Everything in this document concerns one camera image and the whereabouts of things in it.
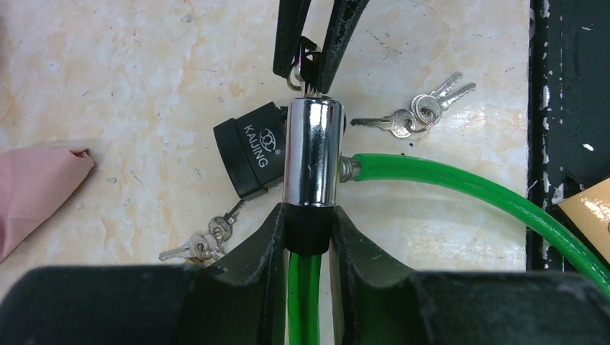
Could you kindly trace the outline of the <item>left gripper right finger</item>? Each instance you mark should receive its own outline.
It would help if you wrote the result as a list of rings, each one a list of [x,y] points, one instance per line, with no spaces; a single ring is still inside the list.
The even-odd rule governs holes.
[[[341,208],[330,272],[337,344],[607,344],[609,302],[577,274],[417,271]]]

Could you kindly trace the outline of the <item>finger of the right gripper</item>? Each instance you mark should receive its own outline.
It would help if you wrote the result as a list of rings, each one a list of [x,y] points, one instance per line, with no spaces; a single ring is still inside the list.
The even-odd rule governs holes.
[[[278,7],[273,72],[287,78],[294,56],[299,51],[301,35],[311,0],[280,0]]]
[[[328,93],[352,34],[369,0],[334,1],[324,45],[318,59],[317,90]]]

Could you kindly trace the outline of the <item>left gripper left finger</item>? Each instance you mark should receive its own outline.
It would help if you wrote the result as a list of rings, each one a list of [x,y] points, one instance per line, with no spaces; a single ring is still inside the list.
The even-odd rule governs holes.
[[[3,344],[282,344],[283,208],[219,261],[30,270],[1,303]]]

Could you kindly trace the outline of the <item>black padlock with keys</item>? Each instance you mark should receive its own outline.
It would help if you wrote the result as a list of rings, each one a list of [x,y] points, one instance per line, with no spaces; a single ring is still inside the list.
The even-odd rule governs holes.
[[[249,201],[283,181],[287,108],[267,103],[213,128],[222,163],[239,198]]]

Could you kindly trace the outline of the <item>green cable lock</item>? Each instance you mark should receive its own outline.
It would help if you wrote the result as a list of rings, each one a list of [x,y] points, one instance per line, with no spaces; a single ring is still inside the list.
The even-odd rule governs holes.
[[[302,37],[288,86],[302,92],[288,108],[283,210],[288,249],[288,334],[292,344],[318,344],[319,275],[337,223],[337,186],[341,180],[407,180],[449,188],[512,215],[558,245],[579,273],[609,291],[609,270],[563,225],[526,198],[440,162],[389,154],[343,157],[340,142],[345,113],[340,102],[314,87],[322,54]]]

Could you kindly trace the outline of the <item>brass padlock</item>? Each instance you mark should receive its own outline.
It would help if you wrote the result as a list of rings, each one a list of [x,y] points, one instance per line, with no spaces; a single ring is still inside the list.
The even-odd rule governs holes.
[[[558,205],[609,263],[609,179],[566,198]]]

